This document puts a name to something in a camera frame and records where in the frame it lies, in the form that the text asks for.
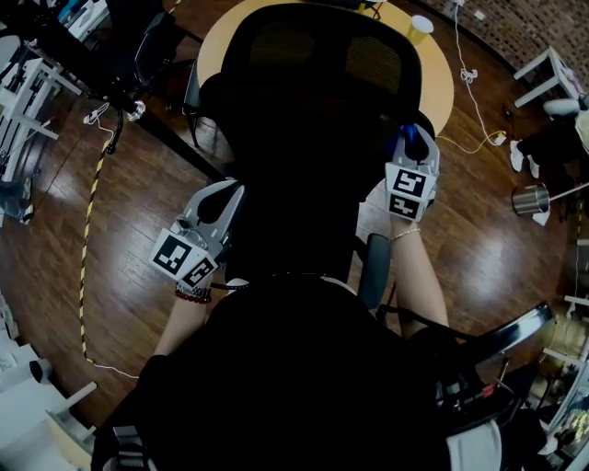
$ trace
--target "metal trash can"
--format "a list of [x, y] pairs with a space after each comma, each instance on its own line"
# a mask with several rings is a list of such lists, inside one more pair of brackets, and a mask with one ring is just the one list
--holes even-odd
[[512, 205], [518, 216], [546, 213], [550, 208], [550, 195], [543, 183], [525, 188], [515, 188]]

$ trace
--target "person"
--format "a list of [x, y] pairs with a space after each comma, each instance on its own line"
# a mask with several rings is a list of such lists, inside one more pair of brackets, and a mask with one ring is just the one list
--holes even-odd
[[28, 224], [33, 217], [33, 205], [29, 202], [30, 187], [30, 178], [24, 184], [0, 181], [0, 210], [7, 216]]
[[[447, 326], [419, 227], [392, 217], [391, 231], [398, 306]], [[121, 469], [115, 432], [131, 426], [140, 439], [131, 442], [158, 471], [248, 464], [450, 469], [421, 357], [431, 327], [401, 317], [399, 337], [343, 282], [315, 275], [243, 285], [206, 322], [204, 293], [177, 291], [137, 386], [96, 433], [93, 470]]]
[[589, 152], [589, 111], [582, 110], [574, 120], [553, 124], [521, 141], [510, 142], [512, 168], [522, 170], [527, 158], [534, 178], [540, 167], [554, 162], [566, 164]]

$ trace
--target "paper cup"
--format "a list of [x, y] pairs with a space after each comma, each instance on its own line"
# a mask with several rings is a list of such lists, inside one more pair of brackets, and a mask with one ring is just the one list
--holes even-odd
[[415, 15], [411, 18], [411, 26], [407, 32], [407, 39], [413, 46], [417, 46], [423, 39], [433, 32], [433, 23], [426, 17]]

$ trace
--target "brick wall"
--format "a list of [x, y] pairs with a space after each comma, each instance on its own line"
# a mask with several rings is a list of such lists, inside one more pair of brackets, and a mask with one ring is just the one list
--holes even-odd
[[[421, 1], [447, 15], [454, 5]], [[477, 10], [483, 21], [475, 18]], [[516, 69], [551, 45], [589, 89], [589, 0], [466, 0], [458, 22]]]

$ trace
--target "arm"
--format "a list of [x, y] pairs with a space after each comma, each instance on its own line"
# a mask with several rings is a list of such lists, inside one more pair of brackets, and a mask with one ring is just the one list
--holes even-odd
[[[391, 216], [391, 239], [417, 225]], [[440, 288], [419, 232], [412, 232], [392, 242], [393, 260], [397, 278], [397, 306], [409, 309], [438, 324], [448, 325], [444, 295]], [[408, 339], [424, 324], [399, 316], [401, 333]]]
[[206, 304], [176, 298], [154, 355], [169, 355], [204, 325], [205, 316]]

